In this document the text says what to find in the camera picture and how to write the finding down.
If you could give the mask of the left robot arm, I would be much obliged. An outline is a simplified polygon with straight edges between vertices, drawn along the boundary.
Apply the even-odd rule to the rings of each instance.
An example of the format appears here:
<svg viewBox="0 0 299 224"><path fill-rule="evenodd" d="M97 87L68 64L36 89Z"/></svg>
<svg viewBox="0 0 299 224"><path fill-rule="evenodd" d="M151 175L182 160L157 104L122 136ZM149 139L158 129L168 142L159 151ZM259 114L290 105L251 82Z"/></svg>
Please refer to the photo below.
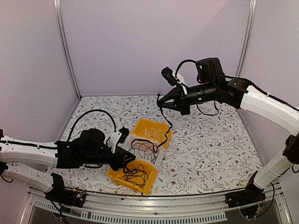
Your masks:
<svg viewBox="0 0 299 224"><path fill-rule="evenodd" d="M0 176L19 180L42 191L46 199L58 203L76 203L85 200L85 191L78 187L67 189L62 176L36 170L28 163L41 164L58 169L99 167L109 165L114 171L125 169L135 160L135 155L119 147L129 130L114 130L106 139L95 128L83 130L74 140L58 140L50 143L26 142L0 135Z"/></svg>

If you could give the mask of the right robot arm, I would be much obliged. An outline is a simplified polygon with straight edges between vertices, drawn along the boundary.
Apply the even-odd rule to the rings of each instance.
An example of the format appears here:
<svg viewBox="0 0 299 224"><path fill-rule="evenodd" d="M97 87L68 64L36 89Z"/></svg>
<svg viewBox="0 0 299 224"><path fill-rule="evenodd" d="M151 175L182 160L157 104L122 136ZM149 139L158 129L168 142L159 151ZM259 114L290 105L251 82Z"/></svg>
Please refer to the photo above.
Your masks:
<svg viewBox="0 0 299 224"><path fill-rule="evenodd" d="M299 162L299 110L289 103L266 93L245 78L225 76L218 58L206 58L194 63L199 85L188 87L178 69L168 67L161 74L173 89L157 101L159 108L190 114L190 107L209 101L225 103L236 109L253 112L284 128L290 136L285 149L267 165L256 171L244 190L228 193L225 202L229 207L255 203L265 199L263 190Z"/></svg>

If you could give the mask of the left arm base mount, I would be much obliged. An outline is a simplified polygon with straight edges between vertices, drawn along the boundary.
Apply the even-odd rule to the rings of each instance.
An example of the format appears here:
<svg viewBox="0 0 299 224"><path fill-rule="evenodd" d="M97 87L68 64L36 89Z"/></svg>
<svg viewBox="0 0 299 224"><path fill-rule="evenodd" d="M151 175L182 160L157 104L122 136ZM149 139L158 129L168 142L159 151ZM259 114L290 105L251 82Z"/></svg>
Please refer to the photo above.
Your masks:
<svg viewBox="0 0 299 224"><path fill-rule="evenodd" d="M54 187L45 193L45 198L59 204L82 208L86 199L86 191L79 188L66 189Z"/></svg>

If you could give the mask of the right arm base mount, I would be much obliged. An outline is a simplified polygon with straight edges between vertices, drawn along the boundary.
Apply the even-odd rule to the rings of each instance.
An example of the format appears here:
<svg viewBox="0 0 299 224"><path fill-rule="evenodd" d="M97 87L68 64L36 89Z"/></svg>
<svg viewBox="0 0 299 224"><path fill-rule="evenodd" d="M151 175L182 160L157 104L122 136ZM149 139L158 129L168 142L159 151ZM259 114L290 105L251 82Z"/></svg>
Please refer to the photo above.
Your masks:
<svg viewBox="0 0 299 224"><path fill-rule="evenodd" d="M263 190L244 189L225 195L225 203L229 208L238 207L240 214L246 219L256 218L264 206L266 196Z"/></svg>

